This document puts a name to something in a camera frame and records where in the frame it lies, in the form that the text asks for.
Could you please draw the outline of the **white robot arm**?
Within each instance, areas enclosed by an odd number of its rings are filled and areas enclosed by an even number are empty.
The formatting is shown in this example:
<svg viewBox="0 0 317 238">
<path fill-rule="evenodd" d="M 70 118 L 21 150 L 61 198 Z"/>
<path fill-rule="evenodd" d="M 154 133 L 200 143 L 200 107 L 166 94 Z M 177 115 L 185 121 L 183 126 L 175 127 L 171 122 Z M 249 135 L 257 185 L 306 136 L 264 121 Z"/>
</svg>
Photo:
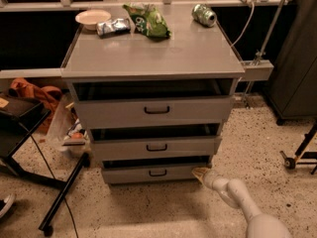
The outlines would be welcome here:
<svg viewBox="0 0 317 238">
<path fill-rule="evenodd" d="M 209 168 L 194 168 L 192 173 L 229 206 L 242 210 L 247 221 L 246 238 L 293 238 L 283 222 L 260 210 L 240 179 L 224 178 Z"/>
</svg>

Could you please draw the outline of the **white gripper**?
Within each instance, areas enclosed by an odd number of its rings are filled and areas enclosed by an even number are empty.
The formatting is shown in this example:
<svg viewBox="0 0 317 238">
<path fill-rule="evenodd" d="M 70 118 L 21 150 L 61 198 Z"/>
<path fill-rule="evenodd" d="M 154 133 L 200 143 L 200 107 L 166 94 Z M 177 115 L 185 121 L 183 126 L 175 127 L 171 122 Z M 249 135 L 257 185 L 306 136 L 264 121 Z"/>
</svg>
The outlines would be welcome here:
<svg viewBox="0 0 317 238">
<path fill-rule="evenodd" d="M 197 167 L 192 170 L 193 175 L 202 185 L 213 190 L 224 190 L 228 180 L 220 176 L 217 172 L 205 167 Z"/>
</svg>

